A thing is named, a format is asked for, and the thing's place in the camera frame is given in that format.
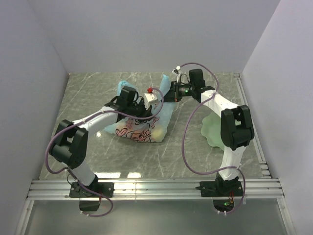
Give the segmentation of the light blue plastic bag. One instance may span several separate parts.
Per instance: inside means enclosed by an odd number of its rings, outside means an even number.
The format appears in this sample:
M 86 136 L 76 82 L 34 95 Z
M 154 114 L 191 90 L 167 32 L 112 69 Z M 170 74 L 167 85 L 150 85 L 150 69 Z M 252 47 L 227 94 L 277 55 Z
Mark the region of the light blue plastic bag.
M 128 107 L 133 101 L 144 99 L 144 94 L 140 95 L 136 87 L 127 81 L 119 82 L 117 95 L 105 104 L 106 107 L 117 111 L 117 113 L 112 113 L 117 116 L 116 123 L 106 126 L 104 130 L 135 142 L 161 142 L 167 132 L 174 110 L 174 103 L 163 100 L 164 95 L 170 90 L 170 86 L 170 78 L 163 75 L 158 89 L 149 88 L 147 93 L 155 94 L 159 104 L 152 108 L 152 116 L 138 118 L 128 114 Z

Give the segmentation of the green leaf-shaped plate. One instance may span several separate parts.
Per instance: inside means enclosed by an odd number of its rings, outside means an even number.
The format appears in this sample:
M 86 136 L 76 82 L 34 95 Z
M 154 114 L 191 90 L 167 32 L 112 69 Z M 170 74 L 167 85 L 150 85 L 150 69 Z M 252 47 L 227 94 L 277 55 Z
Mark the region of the green leaf-shaped plate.
M 224 143 L 221 139 L 221 118 L 216 113 L 211 112 L 202 120 L 201 134 L 211 147 L 218 147 L 224 151 Z

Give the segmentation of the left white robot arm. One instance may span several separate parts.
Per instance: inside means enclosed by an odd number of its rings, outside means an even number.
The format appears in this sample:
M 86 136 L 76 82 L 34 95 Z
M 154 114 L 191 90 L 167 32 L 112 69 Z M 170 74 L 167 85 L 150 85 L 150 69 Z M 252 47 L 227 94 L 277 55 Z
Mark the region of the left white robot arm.
M 136 89 L 125 86 L 119 95 L 99 111 L 77 121 L 61 121 L 46 148 L 45 155 L 52 156 L 64 164 L 63 169 L 68 170 L 77 181 L 82 193 L 93 197 L 102 190 L 98 177 L 85 160 L 89 136 L 126 117 L 149 119 L 152 109 L 153 105 L 146 97 L 139 96 Z

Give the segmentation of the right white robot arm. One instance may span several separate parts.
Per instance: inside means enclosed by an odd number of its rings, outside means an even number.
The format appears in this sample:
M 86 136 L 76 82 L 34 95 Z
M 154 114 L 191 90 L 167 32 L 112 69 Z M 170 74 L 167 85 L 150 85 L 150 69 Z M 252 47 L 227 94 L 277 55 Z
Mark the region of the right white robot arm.
M 229 196 L 235 190 L 242 190 L 239 181 L 239 167 L 242 155 L 250 141 L 254 139 L 254 128 L 250 109 L 246 105 L 237 105 L 207 86 L 201 69 L 189 71 L 189 82 L 173 81 L 164 97 L 165 102 L 179 102 L 183 97 L 191 96 L 198 103 L 211 109 L 221 119 L 220 136 L 224 144 L 224 155 L 215 183 L 206 188 L 206 192 L 215 196 Z

